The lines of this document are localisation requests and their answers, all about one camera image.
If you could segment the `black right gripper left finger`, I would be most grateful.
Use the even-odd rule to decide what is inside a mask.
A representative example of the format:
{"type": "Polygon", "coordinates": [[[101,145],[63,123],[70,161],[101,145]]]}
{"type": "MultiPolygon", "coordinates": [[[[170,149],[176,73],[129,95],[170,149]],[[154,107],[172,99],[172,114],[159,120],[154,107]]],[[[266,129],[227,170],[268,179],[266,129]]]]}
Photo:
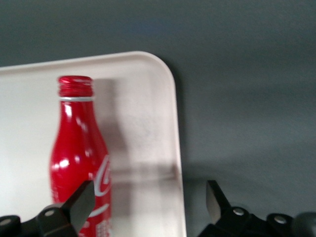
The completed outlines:
{"type": "Polygon", "coordinates": [[[94,182],[84,181],[64,202],[45,207],[21,222],[17,215],[0,218],[2,237],[77,237],[95,206],[94,182]]]}

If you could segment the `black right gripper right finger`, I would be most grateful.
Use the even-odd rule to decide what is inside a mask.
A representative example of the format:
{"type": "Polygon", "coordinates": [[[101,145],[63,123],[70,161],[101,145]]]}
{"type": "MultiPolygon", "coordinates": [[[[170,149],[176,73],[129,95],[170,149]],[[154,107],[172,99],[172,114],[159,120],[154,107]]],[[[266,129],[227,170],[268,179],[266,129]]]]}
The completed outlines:
{"type": "Polygon", "coordinates": [[[262,220],[245,208],[232,206],[215,180],[206,182],[206,207],[210,223],[200,237],[292,237],[293,218],[280,213],[262,220]]]}

